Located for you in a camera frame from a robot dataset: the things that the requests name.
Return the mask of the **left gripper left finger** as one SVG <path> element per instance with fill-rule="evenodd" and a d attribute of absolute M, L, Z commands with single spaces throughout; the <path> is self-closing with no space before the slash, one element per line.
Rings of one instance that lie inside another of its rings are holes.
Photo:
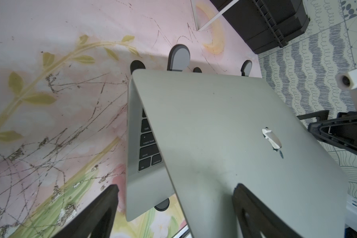
<path fill-rule="evenodd" d="M 109 185 L 80 214 L 61 229 L 55 238 L 108 238 L 118 207 L 119 188 Z"/>

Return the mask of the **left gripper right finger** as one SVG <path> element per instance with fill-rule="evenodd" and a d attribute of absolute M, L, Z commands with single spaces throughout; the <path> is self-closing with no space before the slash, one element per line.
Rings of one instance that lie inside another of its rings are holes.
<path fill-rule="evenodd" d="M 234 189 L 233 207 L 244 238 L 292 236 L 292 229 L 241 183 Z"/>

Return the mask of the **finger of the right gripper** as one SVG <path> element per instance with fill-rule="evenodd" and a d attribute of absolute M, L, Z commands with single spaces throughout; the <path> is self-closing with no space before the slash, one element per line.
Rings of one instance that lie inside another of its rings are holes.
<path fill-rule="evenodd" d="M 307 130 L 317 140 L 357 155 L 357 112 L 338 113 L 335 119 L 328 119 L 328 116 L 329 111 L 322 110 L 297 118 L 315 118 L 316 122 L 310 123 Z"/>

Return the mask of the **silver laptop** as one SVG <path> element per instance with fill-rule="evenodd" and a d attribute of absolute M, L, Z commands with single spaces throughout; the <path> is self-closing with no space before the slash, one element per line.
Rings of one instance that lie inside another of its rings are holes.
<path fill-rule="evenodd" d="M 138 69 L 139 96 L 194 238 L 240 238 L 243 184 L 303 238 L 342 238 L 347 176 L 261 78 Z"/>

